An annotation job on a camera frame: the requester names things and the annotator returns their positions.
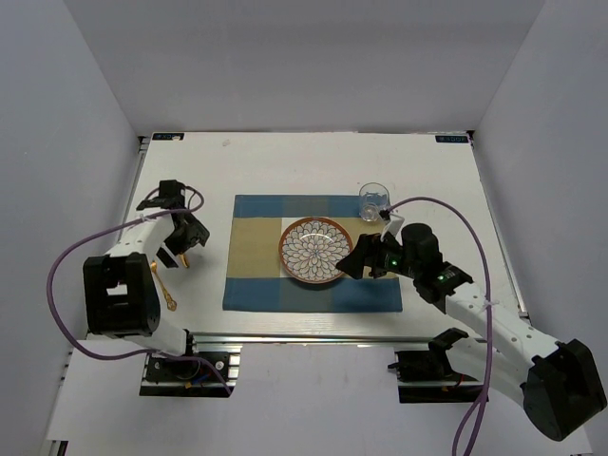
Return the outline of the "floral patterned ceramic bowl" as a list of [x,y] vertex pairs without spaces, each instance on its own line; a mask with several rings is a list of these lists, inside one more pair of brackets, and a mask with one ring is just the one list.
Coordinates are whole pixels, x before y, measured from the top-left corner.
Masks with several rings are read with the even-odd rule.
[[279,260],[285,274],[300,282],[331,283],[343,273],[336,263],[352,251],[345,228],[329,218],[301,218],[291,223],[278,242]]

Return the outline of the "clear drinking glass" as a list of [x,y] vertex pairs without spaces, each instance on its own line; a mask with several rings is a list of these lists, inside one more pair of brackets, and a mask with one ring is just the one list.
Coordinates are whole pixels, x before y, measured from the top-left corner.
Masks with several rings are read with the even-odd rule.
[[389,190],[379,182],[368,182],[359,190],[359,216],[366,222],[380,219],[380,212],[390,207]]

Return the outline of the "blue beige placemat cloth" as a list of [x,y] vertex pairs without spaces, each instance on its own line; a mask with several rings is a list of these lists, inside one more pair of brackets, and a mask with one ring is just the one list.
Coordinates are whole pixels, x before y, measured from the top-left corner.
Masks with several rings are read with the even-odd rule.
[[341,195],[237,195],[222,308],[248,313],[367,314],[403,310],[398,278],[354,280],[336,270],[383,222]]

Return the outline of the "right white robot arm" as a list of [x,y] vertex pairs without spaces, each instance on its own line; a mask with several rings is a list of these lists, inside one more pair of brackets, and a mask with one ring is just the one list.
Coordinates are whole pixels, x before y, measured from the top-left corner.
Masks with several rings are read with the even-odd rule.
[[560,442],[606,409],[591,351],[491,304],[470,275],[443,259],[429,226],[409,224],[399,238],[362,235],[336,267],[354,279],[387,273],[411,279],[426,303],[464,324],[428,342],[423,370],[443,379],[458,373],[486,382],[521,406],[545,437]]

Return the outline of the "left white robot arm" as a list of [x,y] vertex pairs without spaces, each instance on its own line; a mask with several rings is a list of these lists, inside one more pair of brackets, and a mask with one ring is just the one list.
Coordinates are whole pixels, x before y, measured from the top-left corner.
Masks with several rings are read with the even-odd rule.
[[169,354],[168,368],[181,379],[199,372],[201,358],[187,347],[187,330],[167,319],[178,304],[159,269],[188,268],[186,253],[210,237],[188,206],[186,193],[193,190],[178,180],[162,180],[119,229],[118,242],[83,267],[89,331]]

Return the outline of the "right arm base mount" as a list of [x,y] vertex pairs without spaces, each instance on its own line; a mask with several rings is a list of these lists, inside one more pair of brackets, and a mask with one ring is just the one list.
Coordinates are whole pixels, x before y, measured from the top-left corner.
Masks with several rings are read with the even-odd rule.
[[396,375],[400,404],[472,404],[482,381],[442,364],[431,351],[397,351],[388,370]]

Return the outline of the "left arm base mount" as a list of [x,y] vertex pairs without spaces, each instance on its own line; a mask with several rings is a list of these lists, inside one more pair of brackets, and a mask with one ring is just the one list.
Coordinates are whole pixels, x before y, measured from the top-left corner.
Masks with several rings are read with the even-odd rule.
[[[240,356],[229,351],[201,351],[197,357],[208,361],[230,390],[238,378]],[[170,398],[228,398],[230,393],[204,363],[172,361],[149,356],[143,369],[139,395]]]

